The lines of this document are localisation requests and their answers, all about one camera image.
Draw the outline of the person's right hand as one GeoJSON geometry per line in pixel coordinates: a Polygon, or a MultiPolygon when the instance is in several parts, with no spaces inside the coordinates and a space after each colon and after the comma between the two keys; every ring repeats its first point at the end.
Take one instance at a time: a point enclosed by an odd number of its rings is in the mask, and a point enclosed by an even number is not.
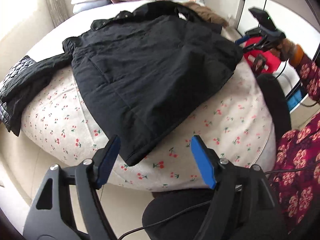
{"type": "Polygon", "coordinates": [[[289,39],[283,39],[280,44],[270,50],[271,54],[284,62],[291,59],[296,52],[296,44],[289,39]]]}

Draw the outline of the floral red sleeve forearm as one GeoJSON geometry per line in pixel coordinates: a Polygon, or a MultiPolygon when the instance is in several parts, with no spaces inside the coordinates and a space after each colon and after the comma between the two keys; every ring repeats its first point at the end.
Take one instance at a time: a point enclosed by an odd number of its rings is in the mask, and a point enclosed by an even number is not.
{"type": "Polygon", "coordinates": [[[319,67],[312,61],[300,45],[294,44],[289,63],[295,68],[309,97],[319,100],[319,67]]]}

